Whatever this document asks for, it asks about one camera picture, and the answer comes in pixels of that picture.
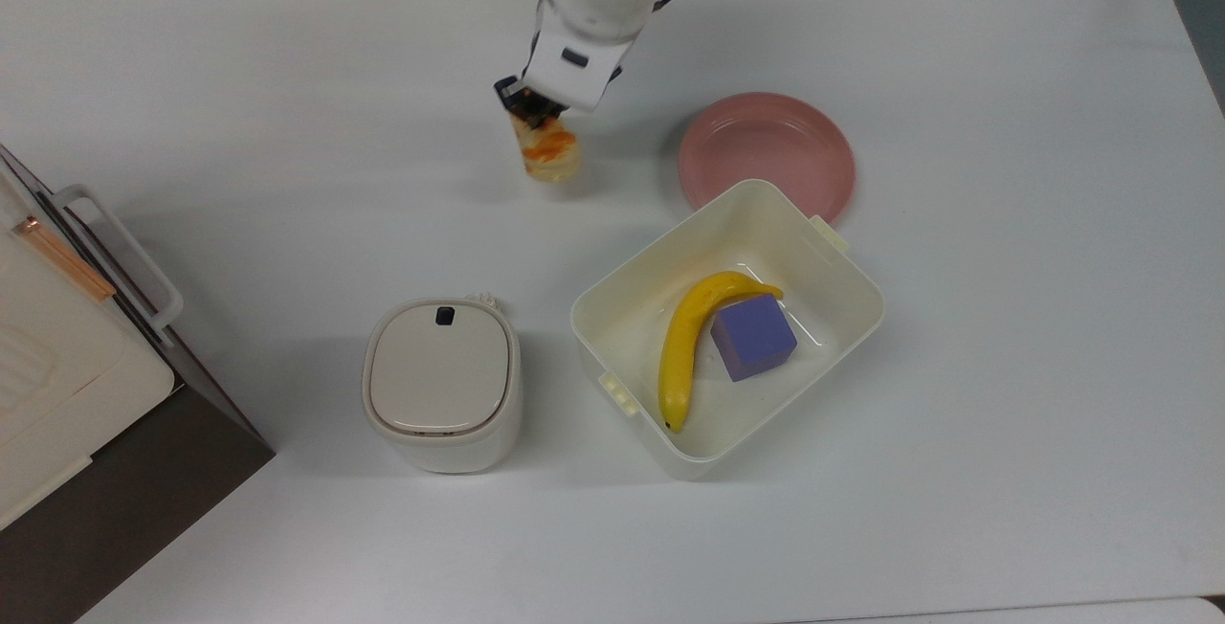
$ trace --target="pink plate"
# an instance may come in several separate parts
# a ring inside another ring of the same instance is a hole
[[[693,210],[745,179],[764,179],[804,215],[833,222],[855,189],[855,158],[813,105],[741,93],[709,105],[681,142],[681,188]]]

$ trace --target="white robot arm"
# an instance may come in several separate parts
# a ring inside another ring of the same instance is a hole
[[[540,0],[522,77],[496,85],[507,109],[537,127],[567,107],[593,110],[659,0]]]

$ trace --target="yellow banana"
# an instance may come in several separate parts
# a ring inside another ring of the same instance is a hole
[[[664,352],[659,358],[659,411],[670,432],[680,433],[685,417],[688,416],[693,357],[706,319],[720,304],[760,294],[783,298],[783,291],[778,287],[763,284],[741,272],[715,272],[695,284],[676,306],[668,325],[668,336],[664,337]]]

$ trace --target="purple cube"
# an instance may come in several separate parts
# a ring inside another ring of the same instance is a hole
[[[772,294],[720,309],[710,336],[733,382],[783,365],[795,351],[795,333]]]

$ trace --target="table surface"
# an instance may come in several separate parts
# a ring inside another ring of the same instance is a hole
[[[1171,0],[676,0],[521,172],[535,0],[0,0],[0,139],[85,181],[279,456],[87,622],[769,622],[1225,591],[1225,120]],[[704,105],[809,101],[881,329],[703,482],[567,313],[680,222]],[[396,304],[486,291],[523,433],[439,477],[369,428]]]

